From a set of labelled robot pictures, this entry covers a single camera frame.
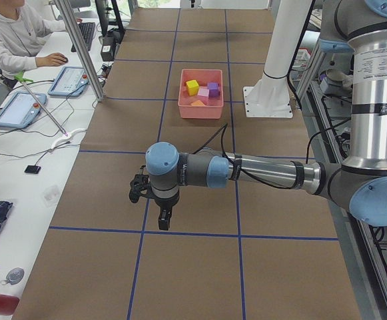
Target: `tablet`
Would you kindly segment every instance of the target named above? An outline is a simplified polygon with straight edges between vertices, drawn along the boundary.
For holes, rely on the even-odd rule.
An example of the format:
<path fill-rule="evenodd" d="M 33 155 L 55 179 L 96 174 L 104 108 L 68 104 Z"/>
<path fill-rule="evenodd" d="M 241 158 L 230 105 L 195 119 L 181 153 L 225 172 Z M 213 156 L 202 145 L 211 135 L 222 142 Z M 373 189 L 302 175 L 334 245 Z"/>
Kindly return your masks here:
<path fill-rule="evenodd" d="M 63 67 L 48 94 L 54 97 L 78 97 L 87 84 L 87 75 L 82 67 Z"/>
<path fill-rule="evenodd" d="M 47 96 L 43 93 L 35 93 L 44 105 Z M 26 91 L 19 91 L 4 105 L 0 112 L 0 127 L 22 129 L 32 123 L 41 112 L 36 100 Z"/>

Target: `black cable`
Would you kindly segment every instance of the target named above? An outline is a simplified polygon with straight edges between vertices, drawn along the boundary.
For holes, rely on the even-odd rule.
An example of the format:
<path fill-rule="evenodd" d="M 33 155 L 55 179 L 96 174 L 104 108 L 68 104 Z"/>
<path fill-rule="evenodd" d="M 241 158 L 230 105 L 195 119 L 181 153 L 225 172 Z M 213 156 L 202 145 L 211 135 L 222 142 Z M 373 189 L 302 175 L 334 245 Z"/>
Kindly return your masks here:
<path fill-rule="evenodd" d="M 287 75 L 288 75 L 288 74 L 286 74 L 286 75 L 283 75 L 282 77 L 273 77 L 273 76 L 271 76 L 271 75 L 268 75 L 268 74 L 266 73 L 265 70 L 263 70 L 262 72 L 263 72 L 267 77 L 269 77 L 269 78 L 271 78 L 271 79 L 275 79 L 275 80 L 278 80 L 278 79 L 284 79 L 284 78 L 286 78 Z"/>
<path fill-rule="evenodd" d="M 385 236 L 385 230 L 384 230 L 384 227 L 378 227 L 377 230 L 375 230 L 375 240 L 377 242 L 381 242 Z"/>
<path fill-rule="evenodd" d="M 224 125 L 222 125 L 221 127 L 220 127 L 220 129 L 218 129 L 212 136 L 211 136 L 211 138 L 209 138 L 208 140 L 206 140 L 206 142 L 203 144 L 203 145 L 201 145 L 195 152 L 193 152 L 192 154 L 193 155 L 196 155 L 200 150 L 202 150 L 203 148 L 205 148 L 223 129 L 224 129 L 224 126 L 225 125 L 227 125 L 227 123 L 226 124 L 224 124 Z"/>
<path fill-rule="evenodd" d="M 36 152 L 36 153 L 31 153 L 29 155 L 8 155 L 6 153 L 0 153 L 0 155 L 2 155 L 4 157 L 12 157 L 12 158 L 17 158 L 17 159 L 25 159 L 25 158 L 28 158 L 28 157 L 34 157 L 36 155 L 40 155 L 42 153 L 47 154 L 48 152 L 52 152 L 53 150 L 56 150 L 56 149 L 63 149 L 63 148 L 67 148 L 67 147 L 77 147 L 77 146 L 79 146 L 79 145 L 68 145 L 68 143 L 70 143 L 70 142 L 67 141 L 67 142 L 64 142 L 61 145 L 57 146 L 54 149 L 42 150 L 42 151 L 39 151 L 39 152 Z"/>
<path fill-rule="evenodd" d="M 288 86 L 290 87 L 291 91 L 294 93 L 295 99 L 297 100 L 298 107 L 300 108 L 300 110 L 302 110 L 302 104 L 301 104 L 300 99 L 298 98 L 298 95 L 296 94 L 296 89 L 290 83 L 290 73 L 291 73 L 292 67 L 294 66 L 295 58 L 296 58 L 296 55 L 298 53 L 298 50 L 300 49 L 301 41 L 304 38 L 304 34 L 307 31 L 308 22 L 310 21 L 310 16 L 312 15 L 315 2 L 316 2 L 316 0 L 312 0 L 312 3 L 310 4 L 310 8 L 308 9 L 307 18 L 306 18 L 306 21 L 304 22 L 304 25 L 302 26 L 301 34 L 300 34 L 300 37 L 298 38 L 297 46 L 296 46 L 296 49 L 294 51 L 294 55 L 292 56 L 291 64 L 290 64 L 289 69 L 288 69 L 288 74 L 286 75 L 286 78 L 288 80 Z"/>
<path fill-rule="evenodd" d="M 307 68 L 305 68 L 304 70 L 297 70 L 297 69 L 291 69 L 291 71 L 296 71 L 296 72 L 305 72 L 307 70 L 310 70 L 310 68 L 312 67 L 312 64 L 310 64 Z"/>
<path fill-rule="evenodd" d="M 344 102 L 347 102 L 347 103 L 352 103 L 351 100 L 347 100 L 347 99 L 351 99 L 351 97 L 341 97 L 339 95 L 328 95 L 328 94 L 325 96 L 327 96 L 328 98 L 337 98 L 337 99 L 344 101 Z"/>
<path fill-rule="evenodd" d="M 127 15 L 125 12 L 119 10 L 120 13 L 122 13 L 123 15 L 126 15 L 127 17 L 130 17 L 131 18 L 131 15 Z"/>
<path fill-rule="evenodd" d="M 222 133 L 221 133 L 221 136 L 220 136 L 221 153 L 222 153 L 222 156 L 224 158 L 226 158 L 228 160 L 228 162 L 230 162 L 234 166 L 233 160 L 228 157 L 228 155 L 226 154 L 226 151 L 224 150 L 224 133 L 226 132 L 227 126 L 228 126 L 227 123 L 222 126 Z M 257 177 L 256 175 L 253 175 L 252 173 L 249 173 L 245 169 L 241 168 L 240 170 L 245 175 L 249 176 L 251 179 L 254 179 L 255 181 L 258 181 L 258 182 L 262 183 L 263 185 L 268 185 L 269 187 L 272 187 L 272 188 L 275 188 L 275 189 L 293 189 L 295 187 L 295 185 L 296 185 L 296 184 L 294 184 L 291 187 L 283 187 L 283 186 L 280 186 L 280 185 L 274 185 L 272 183 L 269 183 L 268 181 L 265 181 L 265 180 Z"/>
<path fill-rule="evenodd" d="M 321 133 L 323 133 L 323 132 L 325 132 L 325 131 L 335 129 L 335 128 L 337 128 L 337 127 L 339 127 L 339 126 L 341 126 L 341 125 L 343 125 L 343 124 L 345 124 L 345 123 L 347 123 L 347 122 L 349 122 L 349 121 L 350 121 L 350 118 L 345 119 L 345 120 L 341 121 L 340 123 L 337 123 L 337 124 L 334 125 L 334 126 L 331 126 L 331 127 L 326 128 L 326 129 L 324 129 L 324 130 L 321 130 L 321 131 L 319 131 L 319 132 L 316 132 L 314 135 L 312 135 L 312 136 L 310 137 L 310 139 L 308 140 L 308 144 L 307 144 L 306 164 L 308 163 L 308 154 L 309 154 L 309 151 L 310 151 L 310 145 L 312 144 L 312 140 L 313 140 L 317 135 L 319 135 L 319 134 L 321 134 Z"/>
<path fill-rule="evenodd" d="M 37 83 L 43 83 L 43 82 L 54 82 L 54 79 L 53 80 L 40 80 L 40 81 L 34 81 L 34 82 L 26 82 L 26 84 L 27 85 L 36 85 Z M 18 87 L 12 88 L 12 90 L 10 90 L 10 92 L 12 92 L 16 89 L 20 89 L 20 88 L 23 88 L 23 85 L 19 85 Z"/>
<path fill-rule="evenodd" d="M 329 114 L 329 110 L 328 110 L 328 106 L 326 105 L 325 103 L 325 96 L 323 95 L 321 98 L 320 98 L 320 102 L 322 103 L 322 105 L 324 106 L 324 111 L 325 111 L 325 115 L 326 115 L 326 118 L 328 119 L 328 121 L 330 122 L 330 127 L 332 127 L 332 121 L 331 121 L 331 116 Z M 341 153 L 341 156 L 345 159 L 347 158 L 347 154 L 344 152 L 344 150 L 342 150 L 342 144 L 341 144 L 341 141 L 340 141 L 340 138 L 339 136 L 337 135 L 337 132 L 335 131 L 335 129 L 332 129 L 332 133 L 334 134 L 335 136 L 335 140 L 338 144 L 338 150 L 340 151 Z"/>
<path fill-rule="evenodd" d="M 48 149 L 48 150 L 46 150 L 46 152 L 44 152 L 44 154 L 43 154 L 42 156 L 40 156 L 38 160 L 36 160 L 36 162 L 35 162 L 35 164 L 34 164 L 34 165 L 38 165 L 38 162 L 40 162 L 40 160 L 41 160 L 42 158 L 44 158 L 44 156 L 45 156 L 45 155 L 46 155 L 48 152 L 50 152 L 50 150 L 49 150 L 49 149 Z"/>
<path fill-rule="evenodd" d="M 97 104 L 98 104 L 98 101 L 97 101 L 97 99 L 95 99 L 94 101 L 93 101 L 93 103 L 91 104 L 91 106 L 93 107 L 93 109 L 95 109 L 95 107 L 97 106 Z"/>

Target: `pink plastic bin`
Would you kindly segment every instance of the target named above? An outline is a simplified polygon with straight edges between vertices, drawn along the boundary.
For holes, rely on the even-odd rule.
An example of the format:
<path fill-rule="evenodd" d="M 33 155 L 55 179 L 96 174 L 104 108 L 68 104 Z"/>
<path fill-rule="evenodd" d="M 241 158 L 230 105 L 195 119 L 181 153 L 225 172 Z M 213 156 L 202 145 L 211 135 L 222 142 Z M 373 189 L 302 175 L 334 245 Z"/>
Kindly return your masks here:
<path fill-rule="evenodd" d="M 186 81 L 196 80 L 201 87 L 206 87 L 208 82 L 217 82 L 220 86 L 220 95 L 210 97 L 208 105 L 192 106 L 198 100 L 197 96 L 190 97 L 187 93 Z M 182 118 L 195 119 L 220 119 L 224 98 L 222 94 L 222 71 L 213 69 L 183 69 L 181 71 L 179 109 Z"/>

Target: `white desk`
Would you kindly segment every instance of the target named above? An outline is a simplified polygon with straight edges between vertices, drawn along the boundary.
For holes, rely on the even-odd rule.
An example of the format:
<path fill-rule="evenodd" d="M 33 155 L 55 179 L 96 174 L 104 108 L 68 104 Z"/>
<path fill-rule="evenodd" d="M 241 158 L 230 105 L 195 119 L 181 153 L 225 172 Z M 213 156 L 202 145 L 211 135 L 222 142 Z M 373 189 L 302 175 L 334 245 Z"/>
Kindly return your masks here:
<path fill-rule="evenodd" d="M 97 71 L 103 64 L 98 38 L 99 34 L 96 33 L 90 50 L 91 60 Z M 69 59 L 66 65 L 81 66 L 77 54 L 70 52 L 71 45 L 68 33 L 54 33 L 38 56 L 61 52 Z M 26 72 L 25 77 L 34 81 L 54 79 L 59 71 L 59 67 L 42 67 Z M 34 84 L 31 88 L 34 92 L 46 93 L 50 86 L 51 83 L 41 83 Z M 53 112 L 60 123 L 72 112 L 67 102 L 56 109 L 63 101 L 63 98 L 49 97 L 47 103 L 48 110 Z M 75 111 L 63 125 L 64 128 L 67 131 L 80 127 L 87 128 L 93 116 L 93 104 L 95 104 L 91 87 L 88 86 L 80 97 L 71 98 L 69 102 Z M 55 137 L 44 137 L 38 133 L 21 131 L 2 135 L 0 153 L 23 156 L 49 149 L 52 142 L 61 136 L 61 132 L 44 112 L 38 118 L 42 119 L 25 130 L 40 131 L 46 135 L 57 133 Z M 72 145 L 79 144 L 84 135 L 84 133 L 75 135 Z M 8 220 L 3 224 L 0 232 L 0 281 L 4 280 L 7 273 L 15 267 L 25 270 L 22 282 L 16 285 L 0 284 L 0 294 L 21 297 L 78 150 L 79 147 L 67 147 L 48 153 L 38 164 L 42 167 L 38 175 L 28 175 L 24 170 L 27 165 L 35 164 L 41 155 L 26 159 L 0 155 L 0 201 L 14 203 L 8 214 Z M 54 201 L 51 202 L 44 198 L 44 194 L 50 191 L 55 195 Z M 10 318 L 10 316 L 0 316 L 0 319 Z"/>

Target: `purple cube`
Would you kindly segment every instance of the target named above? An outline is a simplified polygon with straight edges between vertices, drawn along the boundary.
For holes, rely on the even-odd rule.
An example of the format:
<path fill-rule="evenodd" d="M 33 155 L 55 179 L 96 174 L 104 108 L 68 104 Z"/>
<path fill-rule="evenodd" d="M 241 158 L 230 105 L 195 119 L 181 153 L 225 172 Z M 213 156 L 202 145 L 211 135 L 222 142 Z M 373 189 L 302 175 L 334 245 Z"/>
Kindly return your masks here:
<path fill-rule="evenodd" d="M 208 82 L 209 97 L 215 98 L 220 96 L 220 87 L 217 82 Z"/>

